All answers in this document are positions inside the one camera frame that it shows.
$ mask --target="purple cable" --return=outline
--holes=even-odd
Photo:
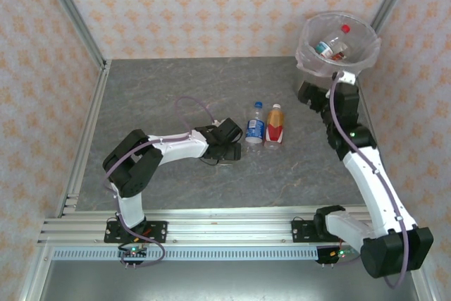
[[[393,197],[390,187],[388,187],[388,184],[385,181],[384,177],[382,176],[382,174],[379,171],[377,171],[376,166],[374,166],[374,164],[366,157],[366,155],[363,154],[363,152],[351,141],[350,138],[348,138],[345,131],[341,128],[340,123],[338,122],[337,113],[335,112],[334,98],[335,98],[335,88],[337,87],[338,81],[341,77],[342,77],[342,75],[340,75],[338,73],[332,83],[332,87],[330,88],[330,98],[329,98],[330,99],[330,113],[332,115],[333,123],[335,124],[335,127],[337,128],[337,131],[342,136],[343,140],[346,141],[346,143],[368,164],[368,166],[371,168],[371,170],[373,170],[373,173],[376,174],[379,181],[382,183],[382,186],[385,188],[385,191],[387,192],[388,198],[390,199],[393,209],[395,210],[396,217],[401,217],[401,212],[396,204],[395,197]],[[403,245],[404,245],[404,253],[402,255],[402,266],[401,266],[400,277],[398,278],[398,280],[396,281],[396,283],[394,285],[388,280],[387,277],[384,278],[387,285],[392,289],[398,288],[401,285],[401,283],[403,282],[406,272],[407,272],[407,264],[409,263],[409,237],[407,236],[407,229],[406,229],[404,220],[400,219],[399,222],[400,222],[401,233],[402,233],[402,241],[403,241]]]
[[[181,99],[190,99],[190,100],[193,100],[193,101],[195,101],[195,102],[197,102],[198,103],[198,105],[200,105],[206,112],[207,112],[207,114],[209,115],[209,117],[210,117],[210,119],[211,119],[211,122],[212,123],[214,123],[214,117],[213,117],[213,115],[211,114],[211,112],[207,109],[207,107],[201,102],[201,101],[199,101],[198,99],[196,99],[196,98],[193,98],[193,97],[189,97],[189,96],[183,96],[183,97],[179,97],[176,101],[175,101],[175,104],[174,104],[174,106],[175,106],[175,112],[177,113],[177,116],[178,116],[178,118],[182,121],[182,123],[185,125],[185,127],[187,128],[187,134],[185,135],[185,136],[183,136],[183,137],[174,137],[174,138],[170,138],[170,139],[157,139],[157,140],[152,140],[152,141],[147,141],[147,142],[145,142],[145,143],[143,143],[143,144],[140,144],[139,146],[136,146],[135,148],[133,148],[133,149],[131,149],[129,152],[127,152],[124,156],[122,156],[107,172],[106,172],[106,174],[105,174],[105,176],[104,176],[104,179],[103,179],[103,183],[104,183],[104,187],[108,190],[108,191],[111,191],[111,192],[113,192],[114,194],[115,194],[115,198],[117,198],[117,192],[116,191],[114,191],[113,189],[111,189],[110,187],[109,187],[109,185],[108,185],[108,178],[110,177],[110,175],[126,160],[126,159],[128,159],[130,156],[132,156],[132,154],[134,154],[134,153],[136,153],[136,152],[138,152],[138,151],[140,151],[141,149],[143,149],[143,148],[145,148],[145,147],[148,147],[148,146],[150,146],[150,145],[152,145],[152,144],[155,144],[155,143],[157,143],[157,142],[178,142],[178,141],[183,141],[183,140],[186,140],[186,139],[188,139],[189,137],[190,137],[190,133],[191,133],[191,127],[190,127],[190,125],[186,122],[186,120],[182,117],[182,115],[180,114],[180,112],[178,111],[178,102],[181,100]],[[139,264],[139,265],[135,265],[135,264],[133,264],[133,266],[134,266],[134,268],[139,268],[139,267],[146,267],[146,266],[152,266],[152,265],[154,265],[154,264],[157,264],[158,262],[160,262],[161,260],[163,260],[164,259],[164,257],[166,256],[166,250],[164,249],[164,247],[163,247],[163,245],[161,244],[161,243],[159,243],[158,241],[156,241],[156,240],[154,240],[154,239],[151,239],[151,238],[148,238],[148,237],[146,237],[146,236],[143,236],[143,235],[140,235],[140,234],[138,234],[138,233],[135,233],[134,231],[132,231],[131,229],[129,229],[128,227],[127,227],[127,225],[125,224],[125,222],[124,222],[124,219],[123,219],[123,217],[122,217],[122,214],[121,214],[121,210],[120,210],[120,208],[119,208],[119,201],[118,200],[116,200],[116,203],[117,203],[117,207],[116,207],[116,209],[117,209],[117,211],[118,211],[118,218],[119,218],[119,221],[121,222],[121,225],[122,225],[122,227],[129,233],[129,234],[131,234],[131,235],[133,235],[133,236],[135,236],[136,238],[140,238],[140,239],[142,239],[142,240],[145,240],[145,241],[147,241],[147,242],[150,242],[150,243],[154,243],[155,245],[157,245],[157,246],[159,246],[160,248],[161,248],[161,256],[158,258],[158,259],[156,259],[156,260],[154,260],[154,261],[150,261],[150,262],[146,262],[146,263],[142,263],[142,264]],[[123,254],[122,254],[122,256],[121,256],[121,264],[123,264],[126,268],[127,268],[127,266],[130,264],[130,263],[128,263],[128,262],[125,262],[125,260],[124,260],[124,256],[127,254],[127,253],[130,253],[131,251],[129,250],[129,251],[127,251],[127,252],[124,252]]]

